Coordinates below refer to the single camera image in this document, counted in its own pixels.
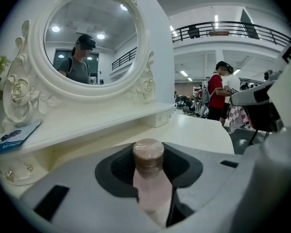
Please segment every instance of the mirror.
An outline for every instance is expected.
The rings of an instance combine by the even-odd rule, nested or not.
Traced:
[[[49,19],[45,50],[71,80],[108,84],[135,61],[137,31],[130,10],[115,0],[70,0]]]

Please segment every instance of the white t-shirt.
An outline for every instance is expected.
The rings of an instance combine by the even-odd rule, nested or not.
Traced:
[[[232,94],[235,94],[236,92],[239,92],[240,90],[241,81],[235,75],[231,74],[224,78],[223,88],[224,86],[228,86],[227,91],[231,92]],[[225,103],[231,103],[230,97],[225,98]]]

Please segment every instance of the blue card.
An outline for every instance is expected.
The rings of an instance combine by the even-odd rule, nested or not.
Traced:
[[[41,120],[23,127],[14,127],[0,139],[0,153],[9,152],[18,148],[26,138],[41,124]]]

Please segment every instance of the backpack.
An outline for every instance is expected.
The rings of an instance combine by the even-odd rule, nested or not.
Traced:
[[[69,61],[69,67],[68,67],[68,71],[66,73],[66,77],[68,77],[71,73],[71,69],[72,69],[72,64],[73,64],[73,59],[72,57],[68,58],[68,61]],[[87,73],[89,72],[89,66],[83,62],[85,65],[86,65],[86,70],[87,70]]]
[[[209,80],[208,81],[204,81],[203,82],[203,86],[202,86],[202,90],[203,90],[203,95],[202,95],[202,104],[208,104],[210,102],[210,98],[212,97],[212,95],[214,94],[215,90],[210,94],[209,93]]]

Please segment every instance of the person wearing vr headset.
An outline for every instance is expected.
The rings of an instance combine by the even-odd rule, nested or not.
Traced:
[[[225,77],[225,79],[223,81],[223,90],[230,92],[231,95],[239,92],[240,87],[241,87],[240,79],[237,78],[235,75],[233,75],[233,73],[234,73],[234,68],[229,66],[227,69],[227,77]],[[227,111],[231,105],[230,100],[231,100],[230,97],[225,98],[225,103],[224,103],[222,115],[220,118],[220,122],[222,123],[222,126],[224,126],[225,120],[227,118],[226,114],[227,114]]]
[[[209,79],[208,90],[210,101],[208,105],[209,112],[207,119],[219,121],[224,108],[225,97],[231,96],[231,92],[223,90],[221,80],[221,76],[225,76],[228,73],[229,68],[231,68],[231,66],[228,63],[224,61],[218,62],[215,72]]]
[[[91,84],[89,66],[83,61],[96,47],[96,42],[88,34],[82,34],[73,50],[72,57],[64,59],[58,71],[67,78],[80,83]]]

